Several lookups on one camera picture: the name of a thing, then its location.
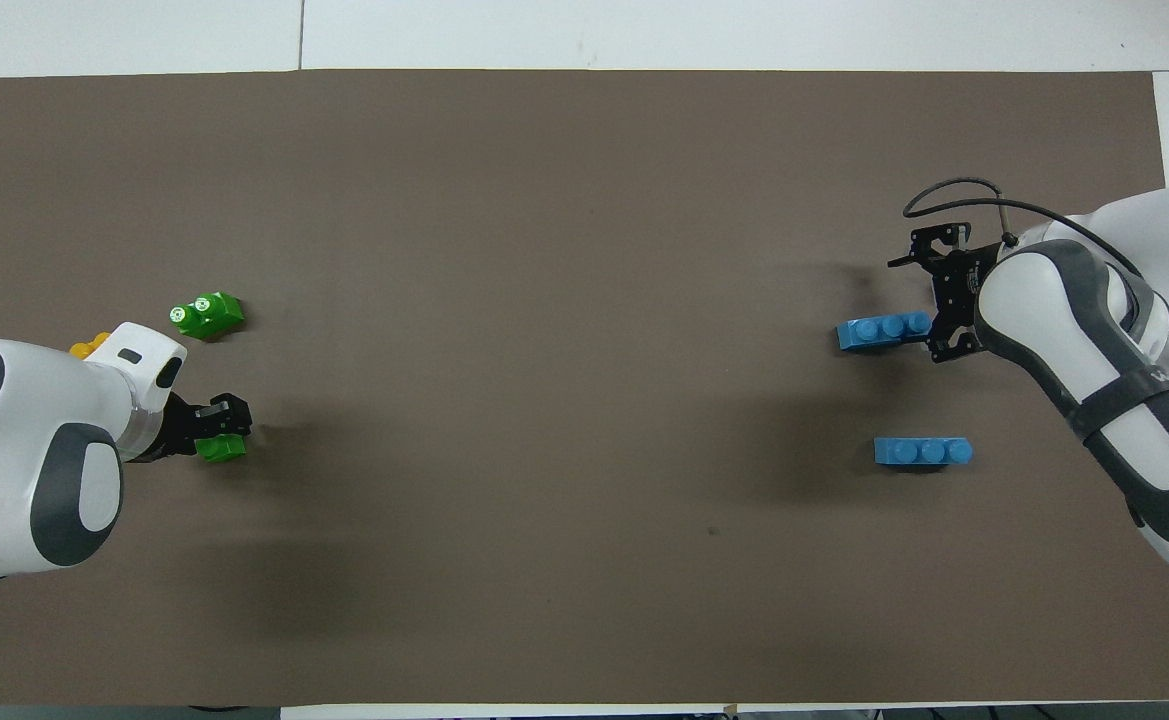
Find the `brown mat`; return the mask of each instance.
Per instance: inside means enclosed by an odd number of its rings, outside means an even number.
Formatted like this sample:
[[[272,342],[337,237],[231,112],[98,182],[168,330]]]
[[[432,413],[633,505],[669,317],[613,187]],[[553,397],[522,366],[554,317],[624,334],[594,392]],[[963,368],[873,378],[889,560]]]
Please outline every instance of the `brown mat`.
[[[0,79],[0,337],[235,292],[177,390],[260,423],[0,583],[0,702],[1169,698],[1169,568],[1028,375],[835,347],[971,173],[1160,187],[1150,77]]]

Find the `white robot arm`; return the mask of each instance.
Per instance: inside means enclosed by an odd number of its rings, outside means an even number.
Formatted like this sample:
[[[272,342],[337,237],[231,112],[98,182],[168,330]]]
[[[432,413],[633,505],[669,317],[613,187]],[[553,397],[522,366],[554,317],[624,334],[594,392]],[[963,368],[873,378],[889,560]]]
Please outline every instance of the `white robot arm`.
[[[891,264],[915,261],[933,275],[933,359],[985,348],[1026,369],[1169,562],[1169,191],[1086,217],[1050,215],[1057,220],[976,250],[964,249],[968,224],[922,228]],[[940,255],[931,243],[945,237],[956,238],[954,250]]]
[[[192,438],[210,437],[229,415],[250,432],[236,397],[219,396],[206,413],[171,392],[186,355],[131,323],[87,360],[0,340],[0,579],[95,553],[122,505],[122,462],[191,454]]]

